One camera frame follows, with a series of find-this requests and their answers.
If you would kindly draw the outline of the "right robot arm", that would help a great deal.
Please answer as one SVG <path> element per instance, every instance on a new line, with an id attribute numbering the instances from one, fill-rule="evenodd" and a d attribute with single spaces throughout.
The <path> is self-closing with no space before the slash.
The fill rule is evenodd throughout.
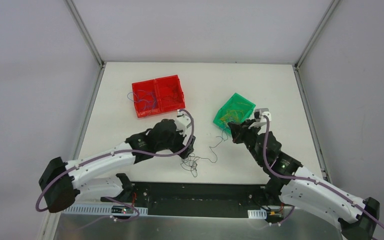
<path id="1" fill-rule="evenodd" d="M 281 150 L 272 131 L 260 133 L 254 120 L 228 123 L 233 142 L 244 144 L 253 159 L 269 176 L 264 200 L 282 202 L 311 213 L 339 229 L 347 240 L 370 240 L 380 217 L 380 203 L 352 195 L 313 174 Z"/>

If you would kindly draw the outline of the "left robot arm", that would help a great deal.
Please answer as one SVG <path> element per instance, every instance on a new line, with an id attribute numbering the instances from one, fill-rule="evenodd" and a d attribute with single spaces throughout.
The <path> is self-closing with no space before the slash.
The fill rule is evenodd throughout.
<path id="1" fill-rule="evenodd" d="M 94 156 L 68 161 L 55 157 L 38 180 L 41 194 L 35 209 L 58 213 L 86 197 L 115 197 L 120 202 L 127 202 L 132 198 L 133 189 L 126 181 L 120 177 L 110 181 L 99 176 L 154 157 L 185 159 L 193 152 L 194 133 L 194 120 L 183 115 L 179 119 L 163 119 L 154 127 L 133 134 Z"/>

